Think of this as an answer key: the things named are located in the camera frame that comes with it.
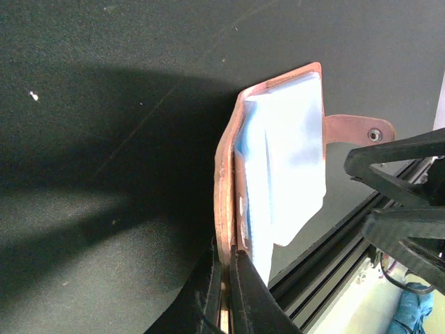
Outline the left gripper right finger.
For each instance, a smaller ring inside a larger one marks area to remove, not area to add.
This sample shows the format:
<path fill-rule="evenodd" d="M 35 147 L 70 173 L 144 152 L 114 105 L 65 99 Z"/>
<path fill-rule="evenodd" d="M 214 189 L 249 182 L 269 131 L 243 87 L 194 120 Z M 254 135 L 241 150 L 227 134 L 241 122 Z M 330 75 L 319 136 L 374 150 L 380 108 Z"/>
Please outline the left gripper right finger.
<path fill-rule="evenodd" d="M 230 313 L 233 333 L 294 333 L 301 330 L 265 286 L 248 254 L 231 248 Z"/>

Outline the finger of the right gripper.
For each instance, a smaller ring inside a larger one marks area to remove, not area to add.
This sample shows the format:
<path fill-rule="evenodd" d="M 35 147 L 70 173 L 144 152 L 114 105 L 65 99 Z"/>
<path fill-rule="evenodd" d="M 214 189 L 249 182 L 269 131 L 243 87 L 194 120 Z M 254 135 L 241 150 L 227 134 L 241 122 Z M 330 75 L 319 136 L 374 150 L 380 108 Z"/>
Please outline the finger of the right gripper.
<path fill-rule="evenodd" d="M 444 293 L 444 208 L 375 210 L 366 218 L 363 237 Z"/>
<path fill-rule="evenodd" d="M 361 182 L 402 205 L 428 205 L 421 188 L 401 176 L 413 162 L 444 154 L 444 129 L 406 139 L 351 150 L 344 170 Z"/>

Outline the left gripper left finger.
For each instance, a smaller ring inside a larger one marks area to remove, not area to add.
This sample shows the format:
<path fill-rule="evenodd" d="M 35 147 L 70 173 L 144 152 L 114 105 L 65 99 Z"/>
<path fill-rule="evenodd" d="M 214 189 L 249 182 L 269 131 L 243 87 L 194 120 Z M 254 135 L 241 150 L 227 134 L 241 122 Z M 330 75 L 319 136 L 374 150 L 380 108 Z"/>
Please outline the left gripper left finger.
<path fill-rule="evenodd" d="M 176 299 L 146 330 L 147 333 L 221 333 L 222 265 L 212 239 Z"/>

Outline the brown leather card holder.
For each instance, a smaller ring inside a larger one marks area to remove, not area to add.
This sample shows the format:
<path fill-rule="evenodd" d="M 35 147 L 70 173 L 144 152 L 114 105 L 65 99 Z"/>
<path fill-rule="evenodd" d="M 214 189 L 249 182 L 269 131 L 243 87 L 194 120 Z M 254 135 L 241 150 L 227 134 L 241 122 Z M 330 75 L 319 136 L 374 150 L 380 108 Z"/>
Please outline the brown leather card holder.
<path fill-rule="evenodd" d="M 245 251 L 268 283 L 274 246 L 288 245 L 322 208 L 326 148 L 388 143 L 387 120 L 326 115 L 318 62 L 242 90 L 215 153 L 213 212 L 218 254 Z"/>

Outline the blue cloth under table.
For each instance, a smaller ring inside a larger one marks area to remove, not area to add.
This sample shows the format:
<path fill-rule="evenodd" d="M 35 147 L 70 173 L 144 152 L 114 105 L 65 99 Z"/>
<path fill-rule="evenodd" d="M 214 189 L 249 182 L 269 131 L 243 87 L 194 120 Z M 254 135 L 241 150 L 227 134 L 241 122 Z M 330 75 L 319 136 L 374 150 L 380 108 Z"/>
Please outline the blue cloth under table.
<path fill-rule="evenodd" d="M 415 294 L 404 291 L 398 307 L 391 319 L 387 334 L 425 334 L 424 321 L 429 317 L 434 305 L 434 296 L 430 289 L 421 283 L 407 284 L 410 289 L 426 290 L 428 294 Z"/>

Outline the black aluminium front rail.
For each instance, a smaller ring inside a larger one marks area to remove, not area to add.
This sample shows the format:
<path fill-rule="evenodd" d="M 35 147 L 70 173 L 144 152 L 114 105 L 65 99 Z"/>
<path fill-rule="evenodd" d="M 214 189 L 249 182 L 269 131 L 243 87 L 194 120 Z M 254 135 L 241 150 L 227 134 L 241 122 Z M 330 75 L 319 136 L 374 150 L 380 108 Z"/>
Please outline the black aluminium front rail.
<path fill-rule="evenodd" d="M 369 213 L 399 206 L 333 164 L 328 160 L 323 208 L 288 246 L 273 251 L 269 290 L 303 333 L 316 327 L 372 256 L 362 237 Z"/>

